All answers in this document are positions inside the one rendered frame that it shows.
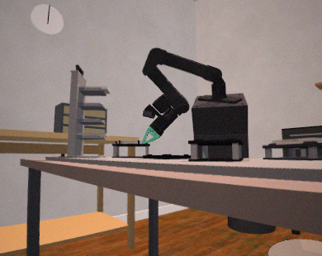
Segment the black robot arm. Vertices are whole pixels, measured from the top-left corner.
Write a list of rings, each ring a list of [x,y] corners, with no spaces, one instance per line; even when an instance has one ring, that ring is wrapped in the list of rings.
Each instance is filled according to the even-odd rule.
[[[242,101],[242,97],[227,97],[225,81],[222,78],[222,72],[218,68],[171,54],[160,48],[153,48],[149,52],[142,73],[144,76],[147,75],[155,83],[163,92],[163,95],[152,103],[158,111],[149,104],[144,109],[143,116],[154,119],[156,114],[158,117],[153,122],[158,127],[160,127],[166,119],[167,122],[169,121],[170,124],[172,124],[178,118],[178,115],[180,116],[189,110],[187,99],[159,71],[159,68],[157,67],[158,64],[174,67],[175,69],[195,74],[207,81],[213,82],[213,85],[211,85],[212,95],[199,97],[198,101],[225,103],[237,103]],[[164,114],[161,115],[161,113]]]

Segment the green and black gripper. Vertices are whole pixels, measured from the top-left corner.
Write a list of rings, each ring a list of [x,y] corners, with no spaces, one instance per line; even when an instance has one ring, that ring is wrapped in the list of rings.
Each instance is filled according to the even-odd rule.
[[[153,122],[151,125],[148,126],[148,129],[147,129],[147,131],[146,131],[146,133],[144,135],[142,143],[146,144],[146,143],[150,143],[150,142],[152,142],[154,140],[157,140],[163,134],[163,132],[169,127],[169,125],[170,125],[170,122],[169,121],[167,122],[167,119],[160,127],[158,127]],[[153,138],[151,138],[149,140],[146,140],[146,138],[148,136],[148,133],[150,133],[153,136]]]

